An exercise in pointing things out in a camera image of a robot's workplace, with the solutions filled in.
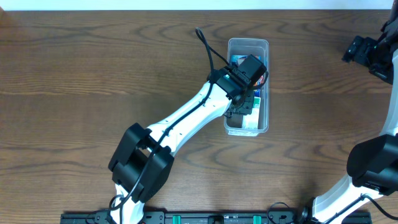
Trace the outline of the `white green Panadol box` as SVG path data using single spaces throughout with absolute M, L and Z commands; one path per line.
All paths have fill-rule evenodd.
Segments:
M 243 116 L 242 128 L 257 129 L 259 122 L 260 107 L 261 107 L 261 99 L 255 96 L 251 114 Z

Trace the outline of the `blue KoolFever box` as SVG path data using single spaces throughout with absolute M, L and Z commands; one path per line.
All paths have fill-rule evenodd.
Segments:
M 233 65 L 236 65 L 237 67 L 242 64 L 246 59 L 247 55 L 232 55 L 231 56 L 231 61 Z M 261 76 L 258 81 L 254 84 L 254 96 L 255 97 L 260 97 L 261 93 L 261 85 L 264 83 L 264 76 Z

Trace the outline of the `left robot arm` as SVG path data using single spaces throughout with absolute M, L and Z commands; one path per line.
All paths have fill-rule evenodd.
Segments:
M 201 90 L 177 111 L 146 128 L 130 126 L 108 164 L 116 187 L 113 222 L 139 223 L 144 204 L 167 181 L 178 150 L 206 124 L 252 97 L 257 81 L 267 77 L 267 70 L 233 65 L 212 70 Z

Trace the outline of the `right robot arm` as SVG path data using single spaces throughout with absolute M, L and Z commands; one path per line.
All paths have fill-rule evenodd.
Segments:
M 377 40 L 356 36 L 342 59 L 367 67 L 370 74 L 392 85 L 384 126 L 378 137 L 355 145 L 347 173 L 329 191 L 311 199 L 295 223 L 370 223 L 368 214 L 357 212 L 368 202 L 397 220 L 376 202 L 397 191 L 397 1 L 381 32 Z

